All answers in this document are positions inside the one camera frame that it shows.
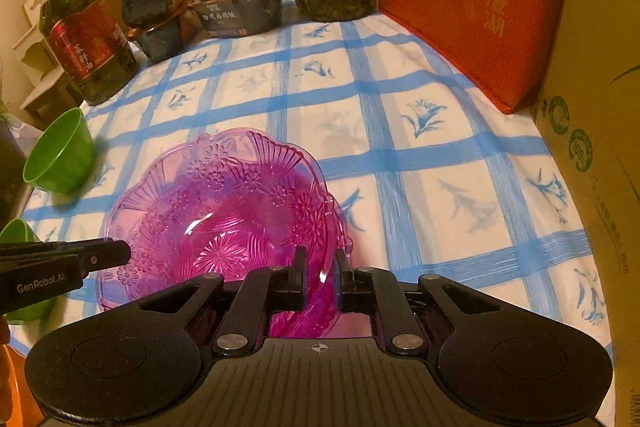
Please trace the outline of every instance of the ridged gray surface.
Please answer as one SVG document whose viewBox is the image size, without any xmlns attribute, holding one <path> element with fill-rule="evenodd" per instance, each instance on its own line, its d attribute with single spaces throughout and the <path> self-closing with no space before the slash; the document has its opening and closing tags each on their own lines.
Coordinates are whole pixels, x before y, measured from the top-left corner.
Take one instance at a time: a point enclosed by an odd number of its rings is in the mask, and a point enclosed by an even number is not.
<svg viewBox="0 0 640 427">
<path fill-rule="evenodd" d="M 46 427 L 64 425 L 48 420 Z M 489 427 L 457 406 L 417 360 L 373 339 L 267 339 L 214 364 L 204 383 L 141 427 Z M 584 420 L 576 427 L 595 427 Z"/>
</svg>

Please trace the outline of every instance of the green plastic cup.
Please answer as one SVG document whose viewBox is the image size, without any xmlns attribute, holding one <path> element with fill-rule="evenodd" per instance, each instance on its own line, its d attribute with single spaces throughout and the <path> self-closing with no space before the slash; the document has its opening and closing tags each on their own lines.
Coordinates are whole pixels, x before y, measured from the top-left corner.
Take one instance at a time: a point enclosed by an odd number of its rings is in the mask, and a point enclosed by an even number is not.
<svg viewBox="0 0 640 427">
<path fill-rule="evenodd" d="M 70 194 L 94 168 L 94 141 L 82 111 L 74 107 L 42 133 L 22 170 L 25 183 L 48 192 Z"/>
<path fill-rule="evenodd" d="M 33 233 L 27 223 L 19 218 L 9 221 L 0 232 L 0 243 L 36 243 L 36 241 L 40 241 L 38 236 Z M 7 313 L 4 318 L 9 324 L 13 325 L 36 321 L 49 315 L 55 303 L 55 299 L 48 299 L 26 308 L 20 308 L 15 312 Z"/>
</svg>

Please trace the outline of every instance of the barcode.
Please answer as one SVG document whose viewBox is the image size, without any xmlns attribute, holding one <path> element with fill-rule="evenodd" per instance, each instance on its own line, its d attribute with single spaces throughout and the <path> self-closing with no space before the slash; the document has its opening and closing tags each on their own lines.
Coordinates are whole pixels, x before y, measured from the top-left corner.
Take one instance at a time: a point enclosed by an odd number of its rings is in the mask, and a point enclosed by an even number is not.
<svg viewBox="0 0 640 427">
<path fill-rule="evenodd" d="M 631 395 L 631 425 L 640 425 L 640 394 Z"/>
</svg>

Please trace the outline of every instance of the green circular logo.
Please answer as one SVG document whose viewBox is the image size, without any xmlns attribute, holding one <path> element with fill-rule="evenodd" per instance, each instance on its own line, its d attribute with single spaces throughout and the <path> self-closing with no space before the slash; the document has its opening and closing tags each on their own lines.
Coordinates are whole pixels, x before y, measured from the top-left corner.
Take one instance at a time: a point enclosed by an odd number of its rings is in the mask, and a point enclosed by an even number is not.
<svg viewBox="0 0 640 427">
<path fill-rule="evenodd" d="M 569 130 L 571 117 L 569 108 L 562 96 L 554 96 L 549 103 L 549 120 L 551 127 L 557 134 L 564 134 Z"/>
<path fill-rule="evenodd" d="M 593 162 L 593 147 L 585 131 L 576 129 L 569 138 L 569 158 L 575 159 L 575 168 L 587 172 Z"/>
</svg>

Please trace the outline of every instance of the silver screw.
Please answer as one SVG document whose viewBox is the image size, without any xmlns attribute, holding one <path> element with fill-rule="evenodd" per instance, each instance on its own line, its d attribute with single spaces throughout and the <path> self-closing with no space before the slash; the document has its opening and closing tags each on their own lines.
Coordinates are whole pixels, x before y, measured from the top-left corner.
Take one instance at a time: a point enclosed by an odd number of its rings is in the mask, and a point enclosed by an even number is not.
<svg viewBox="0 0 640 427">
<path fill-rule="evenodd" d="M 240 349 L 241 347 L 246 346 L 249 341 L 246 339 L 244 335 L 238 335 L 236 333 L 230 333 L 228 335 L 222 335 L 216 341 L 219 347 L 222 349 L 228 349 L 230 351 L 234 349 Z"/>
<path fill-rule="evenodd" d="M 402 335 L 396 335 L 391 341 L 398 349 L 404 349 L 406 351 L 410 349 L 418 349 L 422 346 L 422 339 L 418 335 L 412 335 L 411 333 L 403 333 Z"/>
</svg>

